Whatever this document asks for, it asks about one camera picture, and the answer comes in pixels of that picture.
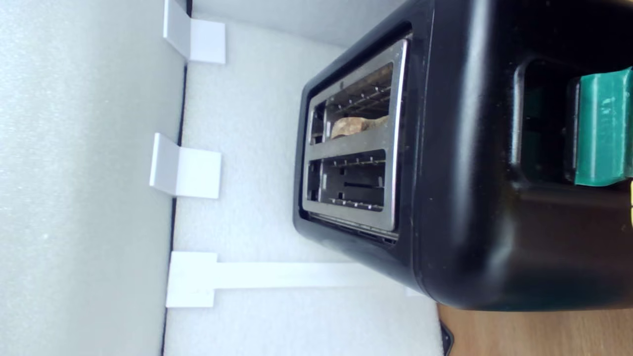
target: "white foam wall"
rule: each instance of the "white foam wall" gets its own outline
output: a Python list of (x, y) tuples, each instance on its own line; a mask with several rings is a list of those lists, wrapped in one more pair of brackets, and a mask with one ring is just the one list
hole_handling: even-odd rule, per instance
[[(179, 198), (175, 250), (216, 252), (221, 262), (347, 261), (292, 226), (301, 90), (342, 48), (222, 21), (227, 64), (190, 65), (183, 131), (184, 146), (222, 153), (220, 199)], [(165, 342), (166, 356), (440, 349), (435, 303), (400, 286), (217, 291), (213, 308), (170, 309)]]
[(0, 6), (0, 355), (157, 355), (183, 59), (155, 0)]

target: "white plastic strip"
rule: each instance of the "white plastic strip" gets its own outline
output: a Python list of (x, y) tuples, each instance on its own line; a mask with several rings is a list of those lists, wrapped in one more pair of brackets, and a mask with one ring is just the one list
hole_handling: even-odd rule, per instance
[(149, 185), (173, 196), (217, 199), (221, 166), (220, 153), (179, 147), (155, 133)]
[(394, 286), (360, 264), (217, 263), (215, 253), (172, 252), (167, 307), (212, 307), (216, 289)]
[(189, 61), (226, 63), (225, 24), (192, 19), (175, 0), (165, 0), (163, 38)]

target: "white foam floor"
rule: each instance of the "white foam floor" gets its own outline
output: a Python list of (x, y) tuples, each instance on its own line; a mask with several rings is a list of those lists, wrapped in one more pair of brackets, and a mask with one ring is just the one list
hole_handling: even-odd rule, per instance
[[(174, 250), (220, 262), (347, 262), (292, 226), (301, 90), (342, 49), (222, 21), (227, 64), (189, 65), (182, 142), (222, 153), (220, 199), (178, 199)], [(167, 356), (441, 354), (436, 304), (400, 286), (222, 290), (213, 308), (167, 315)]]

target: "toaster slot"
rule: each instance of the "toaster slot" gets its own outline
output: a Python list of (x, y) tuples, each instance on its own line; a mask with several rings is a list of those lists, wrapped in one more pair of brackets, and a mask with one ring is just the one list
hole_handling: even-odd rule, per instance
[(385, 199), (385, 151), (312, 161), (308, 199), (381, 212)]
[(310, 99), (302, 207), (362, 233), (396, 231), (402, 39)]

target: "wire rack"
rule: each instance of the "wire rack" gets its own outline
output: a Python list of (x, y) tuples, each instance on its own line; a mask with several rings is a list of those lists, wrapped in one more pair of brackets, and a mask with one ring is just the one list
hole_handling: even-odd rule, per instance
[(349, 95), (348, 100), (332, 103), (332, 112), (342, 116), (383, 116), (389, 111), (391, 86), (373, 86), (369, 91)]

